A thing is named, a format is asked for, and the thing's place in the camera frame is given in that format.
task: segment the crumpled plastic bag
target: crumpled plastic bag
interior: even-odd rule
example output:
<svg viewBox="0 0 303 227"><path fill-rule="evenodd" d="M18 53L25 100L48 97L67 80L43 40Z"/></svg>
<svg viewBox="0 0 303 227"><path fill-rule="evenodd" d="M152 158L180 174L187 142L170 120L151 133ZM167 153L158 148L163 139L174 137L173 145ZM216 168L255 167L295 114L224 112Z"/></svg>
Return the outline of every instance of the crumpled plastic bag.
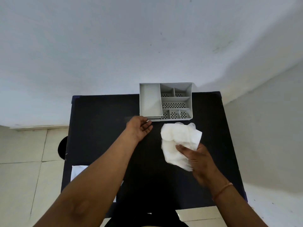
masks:
<svg viewBox="0 0 303 227"><path fill-rule="evenodd" d="M202 132L196 130L194 123L188 125L184 125L181 122L164 124L161 128L161 138L165 161L187 171L192 171L187 157L176 149L176 145L181 144L196 151L201 137Z"/></svg>

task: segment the bracelet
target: bracelet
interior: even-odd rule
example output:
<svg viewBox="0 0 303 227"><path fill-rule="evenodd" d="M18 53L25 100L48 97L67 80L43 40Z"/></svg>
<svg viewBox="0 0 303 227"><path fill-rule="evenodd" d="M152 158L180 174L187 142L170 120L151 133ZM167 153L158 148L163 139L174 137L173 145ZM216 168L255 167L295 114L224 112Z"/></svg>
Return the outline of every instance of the bracelet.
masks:
<svg viewBox="0 0 303 227"><path fill-rule="evenodd" d="M222 187L222 189L213 197L213 201L215 201L215 199L217 199L217 197L222 194L222 192L229 186L232 186L232 183L227 183L225 186Z"/></svg>

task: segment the hand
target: hand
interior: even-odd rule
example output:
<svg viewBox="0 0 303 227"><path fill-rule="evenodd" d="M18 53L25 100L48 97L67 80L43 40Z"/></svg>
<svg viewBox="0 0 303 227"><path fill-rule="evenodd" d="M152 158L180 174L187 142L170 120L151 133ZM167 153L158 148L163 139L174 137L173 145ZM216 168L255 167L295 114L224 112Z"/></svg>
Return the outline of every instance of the hand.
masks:
<svg viewBox="0 0 303 227"><path fill-rule="evenodd" d="M152 130L151 124L152 122L147 122L147 118L143 116L134 116L126 124L125 130L139 142Z"/></svg>
<svg viewBox="0 0 303 227"><path fill-rule="evenodd" d="M225 178L216 167L210 153L203 144L199 144L197 151L182 145L176 145L176 149L188 158L193 168L192 173L200 185L212 187L214 182L217 184L218 179L222 181Z"/></svg>

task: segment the baseboard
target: baseboard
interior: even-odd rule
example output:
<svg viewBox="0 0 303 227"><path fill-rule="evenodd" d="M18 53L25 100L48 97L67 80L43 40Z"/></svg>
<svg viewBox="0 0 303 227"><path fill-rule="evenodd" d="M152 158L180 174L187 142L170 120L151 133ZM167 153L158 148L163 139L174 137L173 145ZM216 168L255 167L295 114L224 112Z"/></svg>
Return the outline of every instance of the baseboard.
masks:
<svg viewBox="0 0 303 227"><path fill-rule="evenodd" d="M41 130L41 129L59 129L59 128L69 128L69 125L45 125L45 126L10 127L10 129L17 130L17 131Z"/></svg>

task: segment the plastic drawer organizer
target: plastic drawer organizer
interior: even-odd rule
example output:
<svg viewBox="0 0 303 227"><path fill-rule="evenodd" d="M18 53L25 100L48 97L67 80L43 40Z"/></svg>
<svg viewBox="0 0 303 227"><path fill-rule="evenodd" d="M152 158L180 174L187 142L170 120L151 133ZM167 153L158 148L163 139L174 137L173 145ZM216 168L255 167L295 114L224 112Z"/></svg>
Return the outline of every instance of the plastic drawer organizer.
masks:
<svg viewBox="0 0 303 227"><path fill-rule="evenodd" d="M152 121L190 120L192 83L140 84L140 115Z"/></svg>

